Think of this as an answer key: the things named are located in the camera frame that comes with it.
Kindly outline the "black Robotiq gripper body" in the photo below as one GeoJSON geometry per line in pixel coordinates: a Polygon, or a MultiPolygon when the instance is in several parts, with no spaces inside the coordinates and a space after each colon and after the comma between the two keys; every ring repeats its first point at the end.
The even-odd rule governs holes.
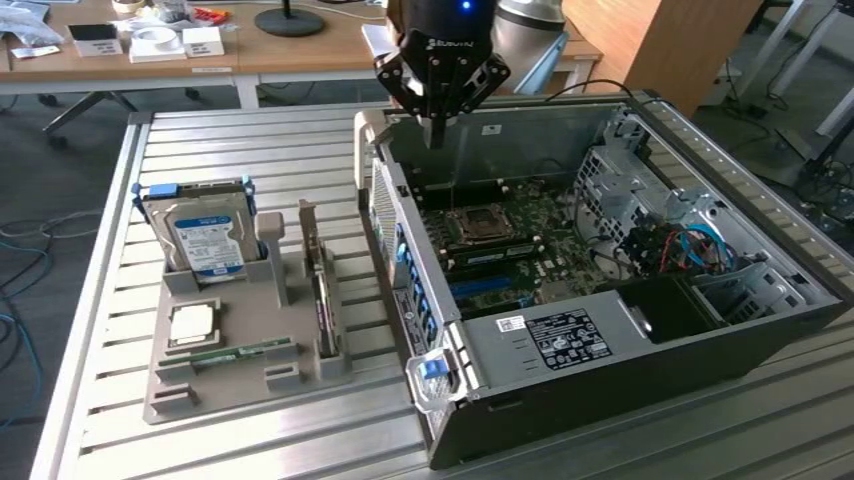
{"type": "Polygon", "coordinates": [[[392,1],[390,25],[414,89],[424,86],[440,100],[448,92],[459,59],[478,67],[494,53],[492,1],[392,1]]]}

